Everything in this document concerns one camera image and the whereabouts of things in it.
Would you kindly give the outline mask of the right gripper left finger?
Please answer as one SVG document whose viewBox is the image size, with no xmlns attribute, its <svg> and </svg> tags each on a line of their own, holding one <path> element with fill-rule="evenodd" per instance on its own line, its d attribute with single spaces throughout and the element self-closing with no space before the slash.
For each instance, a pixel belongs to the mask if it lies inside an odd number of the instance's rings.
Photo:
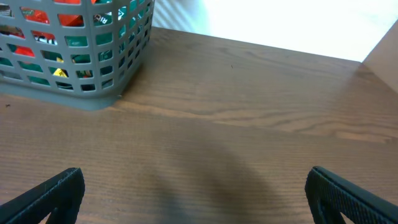
<svg viewBox="0 0 398 224">
<path fill-rule="evenodd" d="M 80 168 L 67 168 L 1 205 L 1 223 L 71 223 L 77 220 L 85 194 Z"/>
</svg>

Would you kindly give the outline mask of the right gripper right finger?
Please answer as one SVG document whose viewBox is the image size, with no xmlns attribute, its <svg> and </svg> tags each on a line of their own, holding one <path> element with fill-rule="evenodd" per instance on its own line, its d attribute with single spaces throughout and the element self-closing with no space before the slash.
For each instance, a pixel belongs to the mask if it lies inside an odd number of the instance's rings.
<svg viewBox="0 0 398 224">
<path fill-rule="evenodd" d="M 397 223 L 397 206 L 352 182 L 314 166 L 305 194 L 315 223 Z"/>
</svg>

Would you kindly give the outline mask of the red tan pasta packet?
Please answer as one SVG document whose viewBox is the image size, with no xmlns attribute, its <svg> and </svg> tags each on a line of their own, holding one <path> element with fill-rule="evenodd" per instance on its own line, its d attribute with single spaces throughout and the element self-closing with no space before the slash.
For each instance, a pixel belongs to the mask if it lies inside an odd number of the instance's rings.
<svg viewBox="0 0 398 224">
<path fill-rule="evenodd" d="M 94 6 L 96 0 L 49 0 L 22 1 L 18 7 L 26 22 L 43 26 L 83 27 L 83 13 L 88 6 Z"/>
</svg>

